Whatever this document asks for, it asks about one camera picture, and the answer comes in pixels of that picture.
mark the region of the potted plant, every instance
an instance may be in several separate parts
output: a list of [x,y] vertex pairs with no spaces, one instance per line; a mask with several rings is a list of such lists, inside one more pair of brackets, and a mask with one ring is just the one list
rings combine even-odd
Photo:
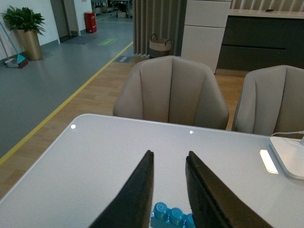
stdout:
[[30,60],[42,58],[41,48],[37,34],[45,30],[41,27],[44,24],[44,18],[40,13],[34,13],[32,9],[23,7],[22,9],[10,6],[4,13],[4,20],[8,22],[10,30],[16,29],[22,45]]

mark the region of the gray floor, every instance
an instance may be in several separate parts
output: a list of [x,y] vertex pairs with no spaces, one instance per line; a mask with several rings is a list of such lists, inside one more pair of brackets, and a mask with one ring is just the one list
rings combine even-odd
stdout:
[[[85,45],[52,42],[23,69],[0,66],[0,157],[133,40],[132,18],[100,15],[96,23],[96,33],[82,34],[94,38]],[[98,45],[108,38],[117,40]],[[132,46],[124,52],[132,54]]]

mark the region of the lego stud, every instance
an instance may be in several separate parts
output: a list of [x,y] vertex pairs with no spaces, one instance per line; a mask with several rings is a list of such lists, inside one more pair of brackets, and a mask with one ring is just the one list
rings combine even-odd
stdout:
[[186,218],[185,228],[195,228],[192,214],[188,214]]
[[169,220],[174,225],[179,225],[180,223],[183,223],[182,217],[183,217],[182,210],[179,208],[172,208],[169,215]]
[[155,204],[154,206],[154,215],[155,217],[157,217],[158,219],[161,220],[167,220],[167,210],[168,207],[165,203],[163,202],[158,202],[157,204]]

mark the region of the blue lego brick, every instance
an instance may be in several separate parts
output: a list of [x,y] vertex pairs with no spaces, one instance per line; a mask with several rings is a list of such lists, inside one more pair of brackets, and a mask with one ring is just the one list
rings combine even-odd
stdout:
[[195,228],[192,214],[185,215],[179,208],[169,209],[163,202],[155,204],[150,225],[153,228]]

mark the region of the green floor sign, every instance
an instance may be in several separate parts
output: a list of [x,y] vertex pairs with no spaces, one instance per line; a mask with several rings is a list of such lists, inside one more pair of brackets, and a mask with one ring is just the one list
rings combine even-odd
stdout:
[[114,43],[116,40],[117,39],[106,39],[98,45],[99,46],[109,46],[110,44]]

